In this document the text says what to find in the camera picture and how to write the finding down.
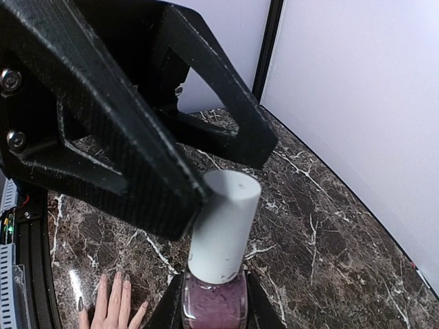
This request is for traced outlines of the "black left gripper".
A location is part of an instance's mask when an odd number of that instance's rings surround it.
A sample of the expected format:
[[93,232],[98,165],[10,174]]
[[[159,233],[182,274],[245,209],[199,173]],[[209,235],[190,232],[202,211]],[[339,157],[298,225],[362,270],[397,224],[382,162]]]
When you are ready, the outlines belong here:
[[[161,238],[180,239],[209,198],[180,143],[248,167],[277,144],[252,93],[258,11],[142,1],[2,1],[1,168]],[[152,32],[151,97],[135,91]]]

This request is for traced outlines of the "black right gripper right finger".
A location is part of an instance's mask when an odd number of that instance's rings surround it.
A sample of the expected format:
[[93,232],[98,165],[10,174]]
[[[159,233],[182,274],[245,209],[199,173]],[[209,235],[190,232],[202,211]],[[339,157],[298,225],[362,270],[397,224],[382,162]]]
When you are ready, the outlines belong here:
[[249,329],[286,329],[264,292],[258,277],[251,272],[246,273],[248,290]]

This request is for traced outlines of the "white nail polish cap brush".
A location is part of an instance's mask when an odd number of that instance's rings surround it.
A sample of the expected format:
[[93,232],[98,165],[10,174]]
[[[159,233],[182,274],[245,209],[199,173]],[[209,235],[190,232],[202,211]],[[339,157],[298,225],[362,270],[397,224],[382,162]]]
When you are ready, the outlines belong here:
[[193,225],[188,268],[203,282],[225,284],[241,269],[261,185],[232,170],[210,171],[204,181],[213,195]]

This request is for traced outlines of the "mannequin hand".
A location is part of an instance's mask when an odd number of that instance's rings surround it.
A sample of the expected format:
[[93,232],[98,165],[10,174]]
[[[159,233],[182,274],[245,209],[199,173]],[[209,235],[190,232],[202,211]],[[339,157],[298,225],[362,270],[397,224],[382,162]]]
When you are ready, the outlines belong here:
[[131,301],[132,284],[129,275],[123,277],[122,272],[118,271],[112,282],[110,295],[108,295],[108,276],[102,274],[99,279],[92,320],[88,318],[83,299],[78,300],[78,328],[140,328],[149,303],[144,301],[130,319]]

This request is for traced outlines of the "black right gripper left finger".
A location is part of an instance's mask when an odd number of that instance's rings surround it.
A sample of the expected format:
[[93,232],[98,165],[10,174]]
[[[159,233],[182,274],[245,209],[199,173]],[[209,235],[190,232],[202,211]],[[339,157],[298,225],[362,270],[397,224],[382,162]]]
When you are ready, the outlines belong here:
[[155,308],[147,328],[183,329],[181,315],[182,274],[173,277]]

